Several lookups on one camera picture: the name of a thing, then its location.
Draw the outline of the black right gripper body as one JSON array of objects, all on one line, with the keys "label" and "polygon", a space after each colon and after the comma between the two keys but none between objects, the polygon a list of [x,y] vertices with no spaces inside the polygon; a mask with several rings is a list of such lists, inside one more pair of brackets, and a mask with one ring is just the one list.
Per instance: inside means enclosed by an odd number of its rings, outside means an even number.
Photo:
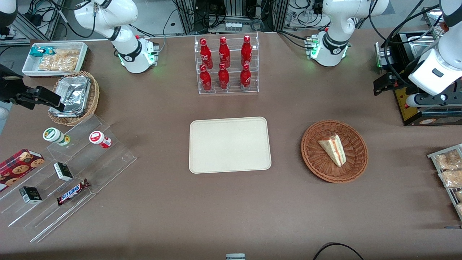
[{"label": "black right gripper body", "polygon": [[17,94],[25,92],[23,76],[18,75],[4,65],[0,65],[0,100],[4,103],[24,105]]}]

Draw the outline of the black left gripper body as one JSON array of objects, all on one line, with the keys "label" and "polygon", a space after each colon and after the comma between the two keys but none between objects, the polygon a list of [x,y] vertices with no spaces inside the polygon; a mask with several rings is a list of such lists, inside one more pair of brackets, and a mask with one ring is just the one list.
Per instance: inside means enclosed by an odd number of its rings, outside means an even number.
[{"label": "black left gripper body", "polygon": [[400,73],[396,71],[395,89],[415,87],[415,84],[409,80],[409,75],[411,74],[411,72],[413,72],[413,69],[403,69]]}]

